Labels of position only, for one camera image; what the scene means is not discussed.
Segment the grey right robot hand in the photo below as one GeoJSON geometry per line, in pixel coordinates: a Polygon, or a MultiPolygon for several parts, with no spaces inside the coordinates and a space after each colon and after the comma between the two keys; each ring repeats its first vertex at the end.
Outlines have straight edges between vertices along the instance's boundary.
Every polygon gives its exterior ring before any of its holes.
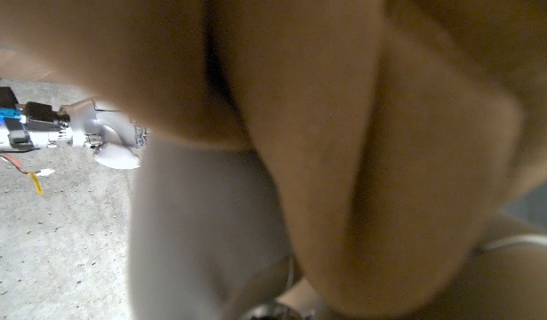
{"type": "Polygon", "coordinates": [[[90,98],[62,106],[69,116],[68,144],[93,150],[93,159],[108,168],[137,169],[149,129],[105,100],[90,98]]]}

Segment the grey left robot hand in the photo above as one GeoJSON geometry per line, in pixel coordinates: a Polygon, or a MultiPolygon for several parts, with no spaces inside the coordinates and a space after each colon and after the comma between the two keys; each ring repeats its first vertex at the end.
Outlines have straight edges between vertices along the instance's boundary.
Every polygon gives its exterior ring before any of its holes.
{"type": "Polygon", "coordinates": [[[255,152],[149,142],[129,238],[136,318],[220,319],[238,294],[264,302],[300,276],[275,184],[255,152]]]}

